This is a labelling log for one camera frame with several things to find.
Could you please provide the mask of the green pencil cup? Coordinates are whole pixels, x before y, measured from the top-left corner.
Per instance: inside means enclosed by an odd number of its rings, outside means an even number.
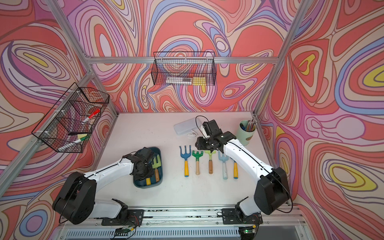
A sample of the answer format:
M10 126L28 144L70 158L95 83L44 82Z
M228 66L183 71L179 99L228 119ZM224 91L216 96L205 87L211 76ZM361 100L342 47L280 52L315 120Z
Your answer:
M253 135L254 135L254 133L256 131L255 130L255 131L250 132L250 133L245 131L245 126L247 124L247 121L248 120L244 120L244 121L241 121L239 123L238 130L237 130L237 133L236 133L237 139L240 141L240 143L243 146L247 146L250 143L250 141L251 141L251 139L252 139L252 137L253 137Z

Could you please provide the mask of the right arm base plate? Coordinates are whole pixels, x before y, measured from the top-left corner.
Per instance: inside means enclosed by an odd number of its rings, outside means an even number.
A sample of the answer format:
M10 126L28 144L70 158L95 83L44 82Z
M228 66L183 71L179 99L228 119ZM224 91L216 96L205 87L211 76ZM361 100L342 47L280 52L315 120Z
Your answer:
M254 213L250 216L246 216L243 214L243 212L240 209L240 203L243 202L245 199L237 202L234 208L232 209L221 209L221 211L217 212L217 216L219 218L223 219L224 225L235 225L235 224L252 224L259 226L263 223L263 218L261 213Z

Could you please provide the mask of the blue rake yellow handle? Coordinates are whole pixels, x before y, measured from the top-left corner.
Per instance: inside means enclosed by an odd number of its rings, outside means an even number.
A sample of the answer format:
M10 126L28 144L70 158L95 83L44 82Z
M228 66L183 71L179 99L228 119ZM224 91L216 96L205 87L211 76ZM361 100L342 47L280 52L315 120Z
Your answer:
M239 173L238 173L238 164L236 161L234 161L234 179L239 178Z
M187 146L184 146L184 151L182 147L180 146L180 156L184 159L184 176L189 177L189 165L188 165L188 158L192 155L192 148L191 145L189 145L189 151L187 151Z

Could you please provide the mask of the lime rake wooden handle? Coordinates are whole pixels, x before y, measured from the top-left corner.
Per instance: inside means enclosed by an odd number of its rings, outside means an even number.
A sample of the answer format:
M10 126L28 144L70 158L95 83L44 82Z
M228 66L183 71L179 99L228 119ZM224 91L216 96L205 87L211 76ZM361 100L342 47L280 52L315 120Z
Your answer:
M216 153L216 151L205 151L206 154L209 156L209 174L213 174L213 154Z

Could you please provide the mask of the teal storage box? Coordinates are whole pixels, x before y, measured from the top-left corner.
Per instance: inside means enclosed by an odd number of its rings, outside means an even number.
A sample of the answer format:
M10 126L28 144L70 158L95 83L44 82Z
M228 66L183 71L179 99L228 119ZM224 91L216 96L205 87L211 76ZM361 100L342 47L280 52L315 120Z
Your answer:
M150 147L152 159L145 161L143 165L144 173L141 176L134 177L134 186L139 189L152 188L158 186L163 181L163 159L159 148Z

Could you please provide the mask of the red marker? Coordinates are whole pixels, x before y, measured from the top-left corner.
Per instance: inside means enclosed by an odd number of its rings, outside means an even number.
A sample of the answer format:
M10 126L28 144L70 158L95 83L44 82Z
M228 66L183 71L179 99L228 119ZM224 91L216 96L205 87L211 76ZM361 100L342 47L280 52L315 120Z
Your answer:
M100 113L100 109L95 110L92 114L90 114L88 117L86 117L82 121L82 124L89 122L92 118L96 117L99 113Z

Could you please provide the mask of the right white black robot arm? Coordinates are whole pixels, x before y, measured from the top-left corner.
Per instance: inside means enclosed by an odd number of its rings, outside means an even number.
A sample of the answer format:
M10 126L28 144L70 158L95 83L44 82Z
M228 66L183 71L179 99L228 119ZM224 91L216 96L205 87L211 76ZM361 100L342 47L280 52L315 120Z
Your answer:
M284 169L273 168L264 163L236 138L231 132L223 132L215 120L203 122L199 127L202 136L197 138L198 150L220 151L232 158L248 173L256 183L255 193L235 205L238 221L257 213L272 214L280 206L292 201L288 177Z

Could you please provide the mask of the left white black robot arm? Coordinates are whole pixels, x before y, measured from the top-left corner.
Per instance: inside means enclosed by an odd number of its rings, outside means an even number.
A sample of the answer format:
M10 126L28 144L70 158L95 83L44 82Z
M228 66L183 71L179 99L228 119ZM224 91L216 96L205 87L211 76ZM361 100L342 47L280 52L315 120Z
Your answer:
M128 206L114 198L97 200L96 193L124 176L130 175L136 181L152 177L156 156L152 149L144 147L101 169L70 174L52 204L53 210L74 225L87 219L111 219L125 224L130 218Z

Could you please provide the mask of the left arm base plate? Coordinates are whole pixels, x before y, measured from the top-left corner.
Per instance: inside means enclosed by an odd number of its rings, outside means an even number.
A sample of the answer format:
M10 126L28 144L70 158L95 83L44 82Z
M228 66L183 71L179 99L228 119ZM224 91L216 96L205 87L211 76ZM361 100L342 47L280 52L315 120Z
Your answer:
M112 199L112 201L118 203L122 209L113 219L102 218L102 226L127 226L128 224L132 224L139 227L142 225L144 210L129 209L125 203L117 199Z

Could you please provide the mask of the green rake wooden handle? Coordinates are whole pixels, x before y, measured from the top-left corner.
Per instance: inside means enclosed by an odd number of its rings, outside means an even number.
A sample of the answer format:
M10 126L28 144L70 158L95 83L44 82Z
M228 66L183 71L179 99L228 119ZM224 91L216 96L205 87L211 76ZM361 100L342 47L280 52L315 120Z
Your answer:
M200 175L200 158L203 155L203 151L192 151L192 156L196 159L196 175Z

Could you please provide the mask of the white pencil case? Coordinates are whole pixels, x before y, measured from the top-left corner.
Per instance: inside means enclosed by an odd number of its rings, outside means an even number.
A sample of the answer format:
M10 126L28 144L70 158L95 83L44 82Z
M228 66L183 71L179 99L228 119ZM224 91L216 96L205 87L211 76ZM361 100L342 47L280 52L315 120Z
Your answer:
M202 122L200 119L189 119L174 125L174 130L177 135L186 135L191 134L192 132L199 132L199 128L201 127Z

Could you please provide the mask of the yellow eraser in basket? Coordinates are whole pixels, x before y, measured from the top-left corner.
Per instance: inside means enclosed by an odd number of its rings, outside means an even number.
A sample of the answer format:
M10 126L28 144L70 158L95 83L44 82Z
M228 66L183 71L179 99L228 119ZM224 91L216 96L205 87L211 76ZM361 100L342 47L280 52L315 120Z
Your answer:
M192 84L193 86L205 86L207 84L207 80L205 77L193 77Z

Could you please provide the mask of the green white marker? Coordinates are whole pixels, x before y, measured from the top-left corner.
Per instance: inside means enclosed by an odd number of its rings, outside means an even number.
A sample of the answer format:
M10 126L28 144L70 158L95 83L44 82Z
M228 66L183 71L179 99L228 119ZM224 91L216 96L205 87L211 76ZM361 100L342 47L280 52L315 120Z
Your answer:
M64 150L66 150L66 149L68 149L68 148L70 148L70 147L74 147L75 145L77 145L77 144L79 144L79 143L85 141L86 138L87 138L87 137L83 137L83 138L77 139L76 141L74 141L74 142L72 142L72 143L69 143L69 144L67 144L67 145L64 145L64 146L60 147L58 150L59 150L59 151L64 151Z

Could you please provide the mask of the light blue rake pale handle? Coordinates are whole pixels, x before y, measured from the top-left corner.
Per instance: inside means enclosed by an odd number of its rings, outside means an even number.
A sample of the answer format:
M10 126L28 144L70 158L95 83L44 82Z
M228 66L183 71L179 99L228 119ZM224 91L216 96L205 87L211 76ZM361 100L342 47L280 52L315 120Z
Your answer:
M228 171L227 171L227 165L226 162L229 160L229 156L226 154L223 154L222 152L218 152L218 158L222 162L222 170L223 170L223 179L228 179Z

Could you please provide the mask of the wooden handled tool in box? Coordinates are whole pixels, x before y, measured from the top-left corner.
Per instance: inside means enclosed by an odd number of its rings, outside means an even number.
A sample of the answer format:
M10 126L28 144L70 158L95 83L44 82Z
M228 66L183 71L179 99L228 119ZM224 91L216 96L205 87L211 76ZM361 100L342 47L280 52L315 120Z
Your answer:
M160 155L156 155L153 159L152 167L155 171L155 180L158 183L160 181L159 167L161 167L161 157Z

